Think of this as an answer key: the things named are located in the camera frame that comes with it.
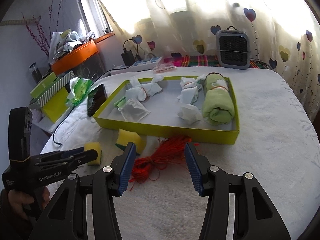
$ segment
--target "plaid blanket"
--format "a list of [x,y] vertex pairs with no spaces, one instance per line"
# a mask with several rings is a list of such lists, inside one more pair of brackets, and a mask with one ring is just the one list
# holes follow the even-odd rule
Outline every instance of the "plaid blanket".
[[[221,67],[218,62],[217,56],[184,56],[184,57],[170,57],[165,58],[164,62],[173,63],[177,67]],[[262,68],[270,69],[267,64],[259,63],[256,61],[250,61],[249,68]]]

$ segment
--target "space heater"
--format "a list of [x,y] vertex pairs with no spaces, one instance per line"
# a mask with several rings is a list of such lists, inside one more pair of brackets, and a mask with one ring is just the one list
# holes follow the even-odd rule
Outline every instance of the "space heater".
[[216,33],[217,53],[222,67],[247,69],[250,65],[250,42],[246,33],[230,26]]

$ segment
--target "white wall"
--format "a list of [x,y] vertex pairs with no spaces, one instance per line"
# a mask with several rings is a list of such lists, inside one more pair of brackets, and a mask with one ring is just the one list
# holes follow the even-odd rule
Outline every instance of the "white wall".
[[[54,0],[52,31],[56,30],[57,9],[60,0]],[[15,0],[3,20],[20,20],[22,12],[26,18],[41,15],[41,24],[49,37],[49,6],[51,0]],[[77,0],[63,0],[59,16],[58,31],[69,28],[76,30],[81,18]],[[48,69],[44,52],[36,45],[26,27],[23,25],[0,26],[0,174],[9,165],[8,159],[8,118],[12,108],[27,106],[30,91],[35,87],[28,67],[36,62],[42,72]],[[98,44],[102,59],[108,69],[112,65],[123,64],[121,45],[110,37]]]

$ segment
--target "red rope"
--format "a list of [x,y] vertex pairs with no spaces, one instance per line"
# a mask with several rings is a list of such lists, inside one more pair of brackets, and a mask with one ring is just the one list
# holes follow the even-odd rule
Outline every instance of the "red rope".
[[135,160],[129,182],[143,183],[147,179],[150,179],[150,173],[155,167],[158,170],[164,170],[168,164],[180,164],[184,162],[184,147],[186,143],[191,142],[190,137],[178,135],[164,141],[158,140],[160,145],[153,155]]

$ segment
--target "human hand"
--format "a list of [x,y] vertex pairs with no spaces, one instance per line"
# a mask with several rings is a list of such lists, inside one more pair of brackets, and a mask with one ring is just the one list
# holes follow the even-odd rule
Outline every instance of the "human hand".
[[[50,192],[47,189],[47,187],[44,187],[42,198],[43,198],[42,208],[44,209],[50,201]],[[14,213],[16,213],[21,218],[28,220],[28,216],[23,211],[22,205],[33,203],[35,201],[33,197],[29,196],[27,193],[13,189],[13,190],[10,190],[8,193],[8,201]]]

